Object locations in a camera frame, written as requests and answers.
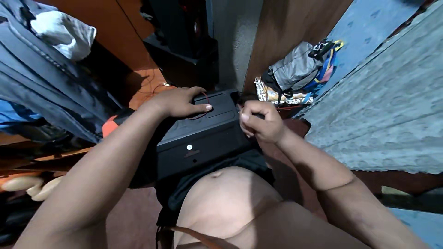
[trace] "belly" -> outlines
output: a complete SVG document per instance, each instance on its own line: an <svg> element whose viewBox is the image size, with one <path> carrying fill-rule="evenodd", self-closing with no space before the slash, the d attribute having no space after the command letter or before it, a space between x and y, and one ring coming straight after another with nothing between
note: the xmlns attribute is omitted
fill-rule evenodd
<svg viewBox="0 0 443 249"><path fill-rule="evenodd" d="M281 201L277 191L257 174L241 167L227 167L202 177L192 186L177 226L229 238ZM192 242L198 240L188 234L174 234L176 246Z"/></svg>

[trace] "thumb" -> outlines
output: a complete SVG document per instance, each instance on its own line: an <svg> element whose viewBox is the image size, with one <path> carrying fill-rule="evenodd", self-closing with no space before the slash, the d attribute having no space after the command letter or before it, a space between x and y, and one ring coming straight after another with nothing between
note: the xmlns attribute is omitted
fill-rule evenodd
<svg viewBox="0 0 443 249"><path fill-rule="evenodd" d="M192 113L206 113L210 110L212 110L212 105L199 104L199 105L192 105L191 112Z"/></svg>
<svg viewBox="0 0 443 249"><path fill-rule="evenodd" d="M266 121L259 117L242 113L240 118L244 125L258 132L263 132L264 130L266 130Z"/></svg>

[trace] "hand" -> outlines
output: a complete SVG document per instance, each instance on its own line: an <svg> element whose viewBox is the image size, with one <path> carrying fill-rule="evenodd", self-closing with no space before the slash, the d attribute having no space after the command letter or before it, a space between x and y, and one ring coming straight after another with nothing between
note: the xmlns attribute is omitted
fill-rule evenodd
<svg viewBox="0 0 443 249"><path fill-rule="evenodd" d="M264 120L253 113L264 115ZM283 120L270 102L247 101L240 111L240 127L248 137L276 143L283 137Z"/></svg>
<svg viewBox="0 0 443 249"><path fill-rule="evenodd" d="M193 105L192 99L206 90L194 86L163 91L155 95L150 104L155 104L166 117L186 117L194 113L205 113L212 109L209 104Z"/></svg>

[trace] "gray concrete wall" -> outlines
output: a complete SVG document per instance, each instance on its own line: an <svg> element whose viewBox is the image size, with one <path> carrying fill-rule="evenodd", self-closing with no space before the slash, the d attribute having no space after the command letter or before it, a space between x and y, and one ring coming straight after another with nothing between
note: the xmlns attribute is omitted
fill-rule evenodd
<svg viewBox="0 0 443 249"><path fill-rule="evenodd" d="M243 90L263 0L212 0L220 85Z"/></svg>

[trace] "fingernail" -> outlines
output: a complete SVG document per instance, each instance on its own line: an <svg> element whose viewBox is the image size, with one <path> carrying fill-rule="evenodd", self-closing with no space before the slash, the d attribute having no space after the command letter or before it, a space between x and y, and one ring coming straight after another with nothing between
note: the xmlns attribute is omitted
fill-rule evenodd
<svg viewBox="0 0 443 249"><path fill-rule="evenodd" d="M242 115L241 115L241 120L243 121L243 122L248 122L248 120L249 120L249 115L248 114L245 114L245 113L242 113Z"/></svg>

